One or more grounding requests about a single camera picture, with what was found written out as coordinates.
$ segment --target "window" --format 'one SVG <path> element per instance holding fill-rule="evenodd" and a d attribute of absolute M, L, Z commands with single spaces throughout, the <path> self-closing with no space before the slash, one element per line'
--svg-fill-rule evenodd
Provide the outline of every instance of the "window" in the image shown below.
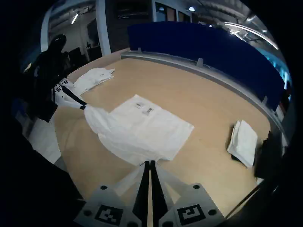
<path fill-rule="evenodd" d="M 157 21 L 177 21 L 176 10 L 156 2 Z"/>
<path fill-rule="evenodd" d="M 190 22 L 191 21 L 191 17 L 187 16 L 186 14 L 178 11 L 178 15 L 179 15 L 179 21 L 184 21 L 184 22 Z"/>

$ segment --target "wooden table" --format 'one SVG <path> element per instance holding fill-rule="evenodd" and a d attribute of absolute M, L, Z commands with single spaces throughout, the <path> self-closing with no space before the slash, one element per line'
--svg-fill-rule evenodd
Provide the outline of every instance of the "wooden table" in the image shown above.
<path fill-rule="evenodd" d="M 195 126 L 173 161 L 159 161 L 164 169 L 184 182 L 201 183 L 223 215 L 256 186 L 252 170 L 226 151 L 237 120 L 255 130 L 259 143 L 267 138 L 269 121 L 253 105 L 208 79 L 167 65 L 123 59 L 106 68 L 116 69 L 114 78 L 82 95 L 90 105 L 110 112 L 138 94 Z M 101 144 L 82 110 L 58 108 L 55 129 L 68 172 L 84 198 L 101 182 L 114 184 L 135 168 Z"/>

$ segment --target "towel label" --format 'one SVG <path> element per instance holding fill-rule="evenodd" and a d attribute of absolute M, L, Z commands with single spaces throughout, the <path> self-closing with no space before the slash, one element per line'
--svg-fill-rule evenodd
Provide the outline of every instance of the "towel label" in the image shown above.
<path fill-rule="evenodd" d="M 147 111 L 143 111 L 142 113 L 148 116 L 151 112 L 153 112 L 153 110 L 153 108 L 149 108 Z"/>
<path fill-rule="evenodd" d="M 137 107 L 138 109 L 141 109 L 142 107 L 144 107 L 144 103 L 136 103 L 135 107 Z"/>

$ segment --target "white cloth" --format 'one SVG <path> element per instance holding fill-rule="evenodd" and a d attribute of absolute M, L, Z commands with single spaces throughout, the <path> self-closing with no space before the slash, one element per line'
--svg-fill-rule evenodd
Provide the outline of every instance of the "white cloth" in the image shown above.
<path fill-rule="evenodd" d="M 194 129 L 138 95 L 111 113 L 87 105 L 84 115 L 103 145 L 134 165 L 146 160 L 172 160 Z"/>
<path fill-rule="evenodd" d="M 237 121 L 227 148 L 228 153 L 237 157 L 246 167 L 251 168 L 255 159 L 257 133 L 244 120 Z"/>
<path fill-rule="evenodd" d="M 82 95 L 96 85 L 113 78 L 113 71 L 115 71 L 115 69 L 107 70 L 106 68 L 92 68 L 87 73 L 79 77 L 75 82 L 77 93 Z"/>

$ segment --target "blue partition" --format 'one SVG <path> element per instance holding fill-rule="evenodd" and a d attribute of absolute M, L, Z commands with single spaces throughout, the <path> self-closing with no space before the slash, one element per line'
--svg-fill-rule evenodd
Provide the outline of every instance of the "blue partition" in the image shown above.
<path fill-rule="evenodd" d="M 254 47 L 222 29 L 184 22 L 153 22 L 128 27 L 131 50 L 165 53 L 214 67 L 249 88 L 275 110 L 284 81 Z"/>

